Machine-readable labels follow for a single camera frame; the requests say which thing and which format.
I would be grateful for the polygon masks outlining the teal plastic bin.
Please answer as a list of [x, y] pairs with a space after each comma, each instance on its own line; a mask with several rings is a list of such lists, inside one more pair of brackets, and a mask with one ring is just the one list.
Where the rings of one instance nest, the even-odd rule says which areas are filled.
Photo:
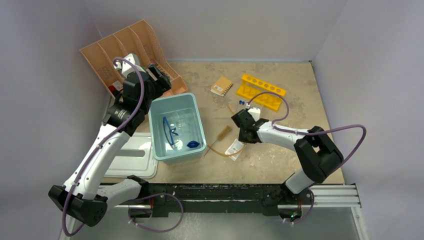
[[153, 157], [157, 161], [170, 165], [203, 156], [207, 143], [194, 94], [153, 100], [148, 120]]

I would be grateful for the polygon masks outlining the tan rubber tubing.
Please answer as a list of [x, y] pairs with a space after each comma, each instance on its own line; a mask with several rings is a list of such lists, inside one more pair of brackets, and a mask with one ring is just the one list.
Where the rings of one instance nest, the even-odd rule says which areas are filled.
[[238, 154], [240, 154], [245, 148], [246, 148], [246, 145], [244, 144], [244, 143], [242, 143], [241, 144], [241, 148], [236, 148], [235, 150], [234, 150], [234, 152], [233, 153], [230, 153], [230, 154], [227, 154], [227, 153], [225, 153], [225, 152], [221, 152], [221, 151], [218, 151], [218, 150], [216, 150], [214, 147], [213, 147], [213, 145], [215, 144], [215, 143], [217, 143], [217, 142], [220, 142], [220, 141], [222, 141], [230, 132], [232, 131], [232, 128], [229, 126], [229, 125], [227, 125], [218, 135], [217, 135], [217, 137], [216, 137], [216, 139], [215, 139], [215, 141], [212, 143], [212, 144], [208, 144], [207, 145], [207, 147], [208, 147], [208, 150], [206, 151], [206, 153], [204, 154], [204, 155], [206, 155], [207, 153], [208, 153], [208, 151], [209, 150], [212, 150], [214, 153], [216, 153], [216, 154], [218, 154], [219, 156], [222, 156], [222, 157], [232, 157], [232, 156], [236, 156], [236, 155], [238, 155]]

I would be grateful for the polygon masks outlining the blue safety glasses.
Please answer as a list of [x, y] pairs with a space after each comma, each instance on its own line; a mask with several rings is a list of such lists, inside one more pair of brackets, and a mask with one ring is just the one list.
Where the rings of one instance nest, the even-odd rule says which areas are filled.
[[167, 140], [168, 144], [173, 147], [176, 143], [174, 136], [179, 136], [179, 134], [176, 132], [176, 128], [172, 128], [166, 116], [162, 118], [162, 126], [165, 139]]

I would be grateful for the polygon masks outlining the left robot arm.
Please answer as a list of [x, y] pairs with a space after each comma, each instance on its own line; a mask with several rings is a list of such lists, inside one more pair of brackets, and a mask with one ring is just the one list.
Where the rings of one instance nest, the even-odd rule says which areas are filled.
[[134, 175], [99, 188], [117, 153], [145, 120], [152, 101], [172, 88], [169, 76], [152, 64], [147, 70], [128, 70], [123, 75], [123, 90], [107, 110], [89, 153], [63, 185], [53, 185], [48, 192], [62, 211], [64, 229], [67, 216], [93, 227], [109, 209], [129, 200], [142, 205], [149, 199], [148, 182]]

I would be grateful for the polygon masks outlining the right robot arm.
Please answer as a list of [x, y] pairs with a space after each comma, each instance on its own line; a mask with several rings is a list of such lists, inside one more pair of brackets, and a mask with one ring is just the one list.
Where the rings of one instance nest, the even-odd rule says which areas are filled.
[[306, 188], [322, 183], [344, 160], [335, 143], [319, 126], [295, 129], [273, 125], [267, 119], [255, 118], [246, 109], [240, 110], [231, 119], [239, 128], [240, 142], [273, 144], [296, 153], [301, 169], [281, 185], [280, 191], [282, 200], [288, 204], [298, 200]]

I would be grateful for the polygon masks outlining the tan bristle brush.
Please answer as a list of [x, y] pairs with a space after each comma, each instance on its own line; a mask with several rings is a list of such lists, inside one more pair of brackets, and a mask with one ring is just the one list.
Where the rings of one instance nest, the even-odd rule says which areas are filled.
[[212, 144], [208, 144], [207, 147], [208, 149], [206, 150], [206, 152], [204, 153], [203, 157], [206, 156], [206, 154], [208, 153], [209, 150], [212, 150], [214, 153], [218, 154], [219, 156], [223, 156], [226, 157], [227, 155], [217, 151], [216, 149], [213, 148], [213, 145], [217, 142], [220, 142], [223, 138], [225, 138], [230, 132], [232, 131], [232, 127], [230, 127], [229, 125], [227, 125], [216, 137], [215, 141]]

